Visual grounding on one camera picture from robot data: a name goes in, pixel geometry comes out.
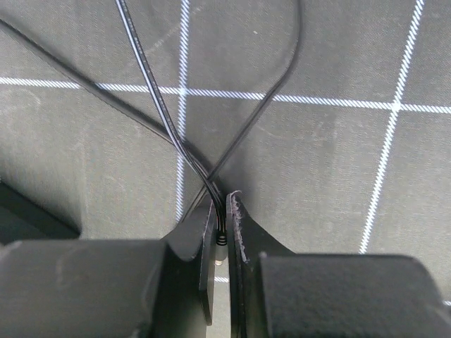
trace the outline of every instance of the black object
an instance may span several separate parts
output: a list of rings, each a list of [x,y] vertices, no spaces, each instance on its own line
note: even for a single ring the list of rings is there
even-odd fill
[[[219,191],[214,182],[210,182],[210,180],[208,179],[209,172],[206,171],[203,167],[198,166],[191,153],[185,148],[183,140],[178,134],[177,128],[175,127],[171,115],[168,112],[158,84],[156,83],[154,74],[152,73],[150,65],[147,62],[146,54],[144,53],[144,49],[142,48],[140,39],[137,35],[137,31],[135,29],[135,26],[133,25],[132,17],[128,10],[127,4],[125,3],[125,0],[116,0],[116,4],[123,21],[125,31],[127,33],[128,41],[130,42],[130,45],[133,49],[133,53],[135,54],[138,66],[140,67],[142,76],[146,83],[147,89],[151,94],[151,98],[154,102],[156,110],[160,115],[160,119],[161,121],[163,121],[163,125],[166,128],[166,131],[168,132],[168,135],[171,138],[174,147],[177,149],[178,154],[185,160],[185,162],[191,167],[191,169],[193,169],[197,176],[199,176],[199,178],[207,188],[211,200],[213,201],[216,215],[218,217],[217,242],[221,245],[226,245],[226,208],[224,206],[224,196],[222,196],[222,193]]]
[[[294,254],[229,195],[232,337],[451,337],[451,317],[414,258]]]
[[[79,236],[78,230],[0,183],[0,244],[19,239],[76,239]]]
[[[448,309],[414,258],[295,254],[237,194],[226,201],[233,338],[451,337]],[[0,337],[205,337],[216,226],[205,199],[160,240],[7,245]]]
[[[173,144],[163,125],[155,121],[153,118],[149,117],[141,110],[119,99],[112,93],[103,90],[93,80],[83,75],[80,71],[74,69],[72,65],[67,64],[65,61],[59,59],[56,55],[53,55],[50,51],[46,50],[43,46],[33,41],[30,37],[22,33],[18,28],[12,26],[10,23],[7,23],[2,18],[0,18],[0,30],[5,32],[17,42],[23,44],[24,47],[30,50],[35,56],[50,65],[53,69],[59,71],[68,79],[76,82],[84,90],[94,95],[99,100],[108,104],[110,107],[116,109],[128,118],[131,118],[136,123],[139,123],[143,127],[147,128],[162,140],[168,142],[169,144]],[[205,156],[203,156],[193,144],[185,141],[185,146],[192,154],[193,161],[195,161],[200,168],[203,168],[205,171],[207,171],[207,168],[211,168],[211,165],[208,163]]]
[[[206,201],[161,240],[0,250],[0,337],[205,337],[216,220]]]

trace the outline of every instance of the electrical wire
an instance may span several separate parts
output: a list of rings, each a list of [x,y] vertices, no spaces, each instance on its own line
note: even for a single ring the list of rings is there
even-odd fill
[[[116,0],[116,5],[118,6],[125,31],[127,32],[128,40],[133,49],[133,53],[135,54],[135,58],[141,69],[141,73],[144,77],[144,81],[146,82],[146,86],[149,89],[149,92],[155,103],[155,107],[160,115],[161,121],[163,122],[163,125],[166,128],[166,131],[168,132],[168,135],[171,138],[171,141],[176,147],[178,153],[185,159],[191,169],[193,169],[194,172],[200,177],[200,179],[204,183],[204,186],[210,193],[211,200],[213,201],[214,207],[216,209],[216,215],[218,217],[218,238],[221,238],[221,243],[219,244],[224,245],[226,243],[226,208],[224,200],[221,197],[221,193],[218,191],[217,187],[208,180],[208,173],[202,171],[202,169],[196,165],[191,154],[183,145],[183,141],[178,134],[177,128],[172,121],[168,109],[166,108],[166,104],[163,100],[160,89],[158,88],[155,77],[152,73],[152,69],[147,62],[146,55],[141,46],[140,39],[137,35],[135,26],[133,25],[133,21],[130,12],[128,11],[125,0]]]
[[[45,63],[50,65],[53,69],[59,71],[68,79],[80,85],[84,90],[94,95],[98,99],[102,100],[103,102],[105,102],[112,108],[116,109],[123,115],[131,118],[135,122],[147,128],[165,142],[168,142],[169,144],[173,145],[172,140],[169,137],[163,125],[159,124],[154,119],[150,118],[148,115],[131,106],[130,104],[127,104],[123,100],[119,99],[112,93],[99,88],[94,81],[84,76],[67,63],[59,60],[55,55],[51,54],[44,47],[40,46],[35,41],[31,40],[20,30],[13,27],[11,24],[7,23],[5,20],[2,20],[1,18],[0,18],[0,28],[14,40],[23,44],[28,50],[30,50],[34,55],[39,57]],[[200,152],[192,144],[189,144],[189,142],[185,143],[187,147],[190,149],[191,153],[193,153],[192,157],[197,162],[197,166],[202,168],[202,171],[204,171],[205,173],[209,172],[209,170],[207,170],[206,167],[211,168],[211,165],[207,164],[205,157],[201,156]]]
[[[239,147],[245,137],[249,134],[252,127],[257,123],[263,112],[268,108],[268,105],[271,103],[274,96],[282,89],[282,87],[287,83],[290,78],[291,73],[295,69],[297,62],[299,60],[299,53],[301,50],[301,42],[302,42],[302,4],[301,0],[295,0],[296,3],[296,11],[295,11],[295,25],[296,25],[296,43],[295,48],[291,57],[290,62],[288,63],[288,67],[285,72],[282,74],[280,79],[267,91],[263,99],[257,104],[255,109],[252,111],[250,116],[246,119],[246,121],[241,125],[240,130],[235,134],[233,140],[229,143],[228,147],[224,151],[223,155],[219,158],[218,163],[214,166],[210,175],[208,176],[209,180],[215,180],[219,174],[219,171],[226,164],[227,160],[233,154],[233,152]],[[186,209],[183,214],[182,220],[184,220],[199,204],[205,195],[205,187],[202,187],[197,195],[193,198],[190,206]]]
[[[208,174],[207,168],[210,168],[211,166],[207,164],[207,161],[205,160],[205,157],[201,155],[201,153],[188,141],[180,140],[180,137],[178,137],[177,144],[173,142],[174,134],[171,135],[168,133],[168,131],[165,130],[166,125],[163,126],[150,118],[145,113],[141,112],[140,110],[136,109],[135,107],[131,106],[130,104],[125,103],[123,100],[119,99],[117,96],[113,95],[112,93],[105,91],[101,88],[99,88],[94,81],[89,79],[88,77],[84,76],[80,72],[78,72],[76,69],[68,65],[67,63],[59,60],[56,56],[52,55],[50,52],[48,52],[44,47],[40,46],[38,43],[34,42],[32,39],[24,35],[20,30],[14,28],[12,25],[7,23],[6,21],[2,20],[0,18],[0,29],[2,29],[5,33],[7,33],[10,37],[14,38],[14,40],[22,43],[25,45],[27,49],[29,49],[34,55],[38,56],[40,59],[42,59],[44,62],[49,64],[52,68],[59,71],[61,74],[65,75],[72,81],[78,83],[83,89],[85,89],[90,94],[94,95],[98,99],[102,100],[109,106],[115,108],[117,111],[121,112],[122,114],[126,115],[127,117],[131,118],[132,120],[136,121],[140,125],[144,126],[160,138],[164,140],[165,142],[168,142],[169,144],[172,144],[182,151],[183,154],[187,154],[188,164],[194,169],[196,168],[196,173],[200,173],[201,180],[205,184],[205,179],[209,183],[210,189],[208,189],[207,184],[202,187],[202,190],[199,191],[199,193],[194,198],[193,202],[190,204],[190,207],[185,211],[185,214],[183,216],[184,220],[187,215],[194,209],[194,207],[200,202],[202,197],[204,196],[207,190],[211,190],[213,192],[212,199],[215,198],[216,204],[218,204],[218,208],[222,208],[223,214],[225,217],[225,208],[223,206],[224,198],[221,194],[221,191],[218,189],[217,184],[219,182],[214,182],[216,177],[218,176],[219,171],[224,166],[226,161],[230,158],[230,156],[233,154],[233,152],[236,150],[236,148],[239,147],[242,140],[247,136],[251,128],[255,125],[255,123],[260,118],[261,114],[264,112],[264,110],[267,108],[267,106],[270,104],[272,98],[280,91],[281,87],[287,82],[290,73],[294,69],[297,60],[299,58],[299,51],[300,51],[300,44],[301,44],[301,34],[302,34],[302,6],[301,6],[301,0],[295,0],[297,4],[297,11],[296,11],[296,26],[297,26],[297,41],[295,45],[295,49],[291,58],[291,61],[289,62],[289,65],[286,69],[286,71],[283,73],[282,77],[275,83],[269,91],[266,93],[265,97],[259,102],[259,104],[256,106],[256,108],[253,110],[252,114],[248,117],[246,122],[242,125],[238,133],[233,138],[232,142],[229,143],[226,151],[224,154],[220,157],[220,160],[215,165],[214,169]],[[149,78],[150,85],[152,87],[152,81],[153,79],[153,86],[156,86],[156,82],[153,78],[153,75]],[[167,117],[167,109],[166,105],[164,105],[163,99],[161,94],[159,93],[158,87],[156,87],[157,91],[154,90],[154,93],[152,94],[154,103],[157,105],[160,105],[161,111],[159,113],[163,113],[163,117]],[[172,120],[167,121],[167,127],[170,128],[170,130],[177,132]],[[221,232],[225,232],[225,228],[221,227],[221,224],[218,223],[218,228]]]

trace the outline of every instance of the gray surface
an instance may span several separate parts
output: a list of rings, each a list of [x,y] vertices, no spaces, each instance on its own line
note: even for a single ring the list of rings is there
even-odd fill
[[[129,2],[159,84],[176,88],[180,2]],[[414,7],[304,1],[302,55],[282,90],[296,96],[286,101],[304,103],[274,102],[221,172],[230,189],[243,191],[253,217],[295,251],[359,251]],[[293,9],[292,1],[191,0],[187,83],[200,90],[187,97],[186,135],[211,161],[257,104],[246,93],[264,92],[285,69]],[[96,81],[143,84],[112,1],[6,0],[0,10]],[[450,11],[445,0],[426,0],[402,103],[429,107],[400,111],[368,247],[416,256],[445,299]],[[0,44],[4,83],[66,80],[1,33]],[[82,228],[84,238],[167,233],[177,201],[174,150],[82,90],[40,85],[47,87],[0,84],[1,179]],[[115,93],[156,116],[146,94]],[[204,97],[212,94],[223,97]],[[387,104],[353,108],[323,97]],[[177,116],[178,96],[165,98]],[[186,205],[200,182],[185,169],[184,183]],[[212,337],[227,337],[226,289],[216,288]]]

